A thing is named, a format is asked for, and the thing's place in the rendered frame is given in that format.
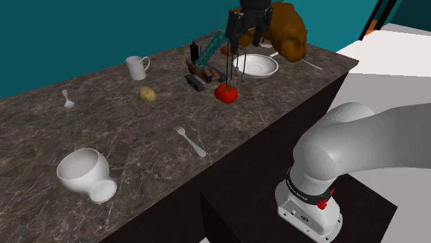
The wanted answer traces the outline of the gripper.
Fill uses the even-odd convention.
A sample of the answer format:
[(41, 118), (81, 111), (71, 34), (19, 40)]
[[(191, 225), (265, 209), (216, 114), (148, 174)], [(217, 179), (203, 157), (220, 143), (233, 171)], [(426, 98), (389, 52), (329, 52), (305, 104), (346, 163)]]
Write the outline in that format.
[(269, 29), (274, 9), (271, 0), (240, 0), (241, 12), (230, 12), (225, 30), (230, 52), (237, 53), (243, 30), (254, 28), (253, 45), (258, 47), (264, 33)]

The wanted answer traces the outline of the red tomato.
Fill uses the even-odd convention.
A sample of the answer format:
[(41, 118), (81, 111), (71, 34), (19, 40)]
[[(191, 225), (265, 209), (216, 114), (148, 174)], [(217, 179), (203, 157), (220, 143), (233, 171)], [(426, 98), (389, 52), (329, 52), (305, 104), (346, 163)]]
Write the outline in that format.
[(230, 104), (237, 100), (238, 91), (235, 87), (222, 83), (214, 90), (214, 95), (222, 103)]

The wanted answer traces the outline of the thin dark rod frame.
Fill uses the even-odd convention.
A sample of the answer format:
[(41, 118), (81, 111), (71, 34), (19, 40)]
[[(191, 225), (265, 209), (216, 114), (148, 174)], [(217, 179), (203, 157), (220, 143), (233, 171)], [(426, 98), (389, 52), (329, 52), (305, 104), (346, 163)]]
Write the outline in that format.
[(231, 44), (227, 42), (225, 47), (225, 55), (227, 56), (227, 70), (225, 83), (233, 85), (233, 77), (238, 76), (241, 82), (245, 81), (245, 64), (247, 60), (247, 49), (243, 46), (238, 46), (237, 52), (231, 51)]

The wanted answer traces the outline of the yellow potato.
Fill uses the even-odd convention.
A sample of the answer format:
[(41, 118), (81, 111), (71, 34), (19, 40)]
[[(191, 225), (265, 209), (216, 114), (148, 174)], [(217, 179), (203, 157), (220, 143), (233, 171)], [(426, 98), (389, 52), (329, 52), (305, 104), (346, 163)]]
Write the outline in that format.
[(140, 98), (147, 102), (152, 102), (156, 100), (156, 93), (153, 89), (147, 86), (141, 86), (138, 88), (138, 94)]

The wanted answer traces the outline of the white spoon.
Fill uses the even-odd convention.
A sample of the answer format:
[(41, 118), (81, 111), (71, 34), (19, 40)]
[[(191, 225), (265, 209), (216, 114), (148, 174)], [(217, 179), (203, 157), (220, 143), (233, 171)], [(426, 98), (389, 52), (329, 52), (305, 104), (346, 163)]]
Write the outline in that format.
[(62, 90), (62, 95), (65, 98), (65, 104), (64, 104), (64, 108), (65, 109), (71, 109), (75, 106), (75, 103), (71, 100), (69, 100), (68, 98), (68, 91), (67, 90)]

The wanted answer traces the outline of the white utensil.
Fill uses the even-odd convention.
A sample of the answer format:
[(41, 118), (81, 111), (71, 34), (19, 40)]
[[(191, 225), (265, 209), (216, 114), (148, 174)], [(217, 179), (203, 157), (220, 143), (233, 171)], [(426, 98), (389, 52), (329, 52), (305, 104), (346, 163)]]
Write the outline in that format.
[(308, 62), (308, 61), (306, 61), (304, 59), (301, 59), (301, 61), (305, 62), (306, 64), (308, 64), (308, 65), (310, 65), (310, 66), (312, 66), (312, 67), (314, 67), (314, 68), (316, 68), (318, 70), (323, 70), (321, 67), (319, 67), (317, 65), (314, 65), (314, 64), (312, 64), (312, 63), (310, 63), (310, 62)]

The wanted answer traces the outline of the brown teddy bear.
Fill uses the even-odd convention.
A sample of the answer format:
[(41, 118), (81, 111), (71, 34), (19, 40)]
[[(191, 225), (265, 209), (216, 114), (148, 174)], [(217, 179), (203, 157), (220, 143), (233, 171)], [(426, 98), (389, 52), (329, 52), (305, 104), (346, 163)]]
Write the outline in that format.
[(270, 3), (274, 9), (270, 27), (263, 34), (262, 41), (269, 40), (278, 54), (287, 61), (297, 62), (304, 58), (307, 54), (307, 29), (293, 4), (271, 0), (257, 2)]

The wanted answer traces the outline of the white mug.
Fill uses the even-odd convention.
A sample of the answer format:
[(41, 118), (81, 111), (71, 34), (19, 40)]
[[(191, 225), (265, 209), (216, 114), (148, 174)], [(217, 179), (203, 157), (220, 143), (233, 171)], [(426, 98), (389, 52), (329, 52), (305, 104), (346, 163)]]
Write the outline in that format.
[(140, 81), (146, 78), (146, 70), (150, 66), (149, 57), (130, 56), (125, 59), (131, 78)]

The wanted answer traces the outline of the white footed bowl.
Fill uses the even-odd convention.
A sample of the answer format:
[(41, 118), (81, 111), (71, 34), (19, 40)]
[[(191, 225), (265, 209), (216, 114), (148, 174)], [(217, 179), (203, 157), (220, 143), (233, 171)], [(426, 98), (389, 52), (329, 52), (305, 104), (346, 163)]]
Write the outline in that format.
[(63, 158), (57, 176), (68, 190), (85, 194), (96, 204), (108, 201), (117, 190), (106, 158), (93, 148), (82, 148)]

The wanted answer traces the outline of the white fork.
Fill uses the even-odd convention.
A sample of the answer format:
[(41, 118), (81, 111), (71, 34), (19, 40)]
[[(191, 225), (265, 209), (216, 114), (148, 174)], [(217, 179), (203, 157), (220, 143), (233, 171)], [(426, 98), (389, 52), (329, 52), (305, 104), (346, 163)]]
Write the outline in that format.
[(186, 131), (183, 127), (180, 126), (176, 126), (173, 128), (179, 135), (183, 136), (188, 143), (190, 143), (190, 145), (193, 147), (193, 149), (196, 151), (196, 153), (201, 156), (204, 157), (207, 153), (205, 150), (203, 150), (202, 148), (200, 148), (197, 144), (195, 144), (193, 141), (191, 141), (188, 136), (186, 135)]

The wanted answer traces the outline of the teal and orange toy excavator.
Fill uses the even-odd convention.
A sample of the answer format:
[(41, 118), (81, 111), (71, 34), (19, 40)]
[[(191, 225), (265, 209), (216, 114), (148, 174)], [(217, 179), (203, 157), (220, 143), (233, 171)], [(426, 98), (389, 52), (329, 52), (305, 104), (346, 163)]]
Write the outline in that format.
[[(209, 44), (204, 50), (201, 50), (201, 47), (199, 47), (197, 42), (210, 37), (211, 40)], [(191, 45), (189, 46), (191, 58), (185, 61), (189, 74), (185, 75), (184, 78), (197, 92), (204, 90), (207, 84), (215, 81), (222, 83), (227, 80), (225, 74), (207, 63), (213, 54), (220, 49), (222, 44), (227, 41), (228, 39), (225, 37), (223, 30), (215, 30), (209, 34), (192, 40)]]

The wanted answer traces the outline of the white frying pan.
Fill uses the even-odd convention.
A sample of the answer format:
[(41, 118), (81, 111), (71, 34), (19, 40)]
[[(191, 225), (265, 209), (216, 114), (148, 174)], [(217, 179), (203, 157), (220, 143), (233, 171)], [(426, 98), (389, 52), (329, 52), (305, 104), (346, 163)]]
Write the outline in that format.
[(251, 79), (268, 78), (279, 69), (276, 60), (261, 54), (240, 55), (233, 60), (233, 67), (239, 75)]

